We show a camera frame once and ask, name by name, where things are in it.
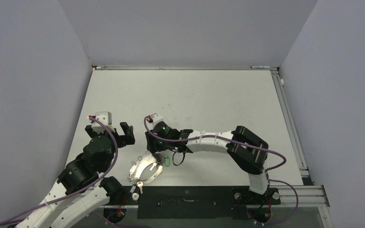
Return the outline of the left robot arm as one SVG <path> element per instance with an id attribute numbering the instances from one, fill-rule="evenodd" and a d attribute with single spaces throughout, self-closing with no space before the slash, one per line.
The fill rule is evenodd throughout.
<path id="1" fill-rule="evenodd" d="M 108 117 L 91 116 L 85 127 L 89 143 L 58 175 L 43 201 L 27 211 L 17 228 L 68 228 L 107 203 L 117 204 L 126 191 L 107 174 L 114 167 L 118 150 L 135 143 L 133 126 L 121 122 L 119 135 Z"/>

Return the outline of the key with grey tag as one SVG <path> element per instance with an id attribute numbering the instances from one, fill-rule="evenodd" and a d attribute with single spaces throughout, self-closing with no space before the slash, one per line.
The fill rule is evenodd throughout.
<path id="1" fill-rule="evenodd" d="M 144 183 L 142 181 L 138 181 L 138 182 L 134 183 L 131 186 L 130 193 L 131 194 L 133 194 L 133 193 L 143 194 L 143 186 L 144 186 Z"/>

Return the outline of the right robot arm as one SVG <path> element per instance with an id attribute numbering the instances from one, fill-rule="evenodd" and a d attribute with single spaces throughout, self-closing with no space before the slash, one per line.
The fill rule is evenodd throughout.
<path id="1" fill-rule="evenodd" d="M 170 150 L 177 153 L 218 152 L 229 155 L 249 176 L 250 199 L 262 203 L 269 196 L 269 180 L 264 163 L 269 145 L 244 126 L 235 130 L 210 133 L 192 129 L 177 130 L 164 121 L 145 132 L 151 153 Z"/>

